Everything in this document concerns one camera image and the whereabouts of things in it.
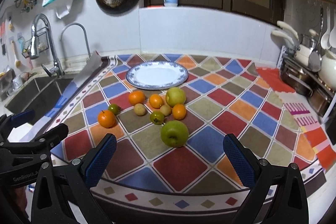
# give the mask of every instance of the stainless steel sink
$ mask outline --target stainless steel sink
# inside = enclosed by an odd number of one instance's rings
[[[35,110],[35,118],[30,122],[30,124],[35,124],[55,106],[65,88],[75,76],[76,74],[68,74],[59,79],[56,77],[37,77],[27,83],[6,105],[6,108],[14,114],[19,114],[28,109]]]

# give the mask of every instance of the blue gripper pad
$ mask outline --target blue gripper pad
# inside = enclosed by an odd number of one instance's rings
[[[35,117],[35,111],[30,109],[20,114],[14,115],[11,117],[10,123],[11,126],[17,128],[26,122],[30,122]]]
[[[96,148],[91,149],[83,158],[82,173],[88,188],[96,187],[101,176],[117,149],[117,139],[113,134],[106,134]]]
[[[246,148],[242,146],[233,134],[228,134],[224,137],[223,149],[241,183],[245,187],[253,188],[256,183],[256,174],[255,169],[251,166],[243,153],[243,150]]]

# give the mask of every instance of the white plate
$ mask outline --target white plate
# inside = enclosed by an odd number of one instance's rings
[[[168,61],[145,62],[131,68],[126,80],[144,90],[169,89],[182,84],[188,78],[185,67]]]

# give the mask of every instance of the faucet handle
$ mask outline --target faucet handle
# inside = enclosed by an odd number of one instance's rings
[[[59,70],[59,68],[57,68],[57,67],[53,67],[49,70],[43,64],[41,65],[41,67],[44,69],[44,71],[48,74],[49,77],[52,77]]]

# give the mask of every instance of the person's hand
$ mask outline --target person's hand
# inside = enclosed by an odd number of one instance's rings
[[[15,194],[16,194],[16,200],[15,200],[16,204],[23,212],[25,212],[27,207],[26,187],[15,189]]]

